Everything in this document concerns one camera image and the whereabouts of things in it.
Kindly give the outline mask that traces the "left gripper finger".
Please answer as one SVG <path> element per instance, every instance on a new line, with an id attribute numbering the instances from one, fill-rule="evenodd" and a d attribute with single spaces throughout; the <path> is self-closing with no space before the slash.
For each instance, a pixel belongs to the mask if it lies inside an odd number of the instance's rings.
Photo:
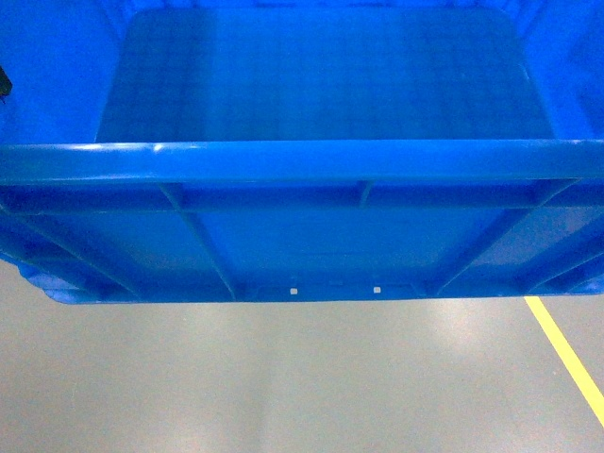
<path id="1" fill-rule="evenodd" d="M 0 100 L 2 103 L 10 95 L 12 91 L 12 82 L 7 76 L 6 72 L 0 67 Z"/>

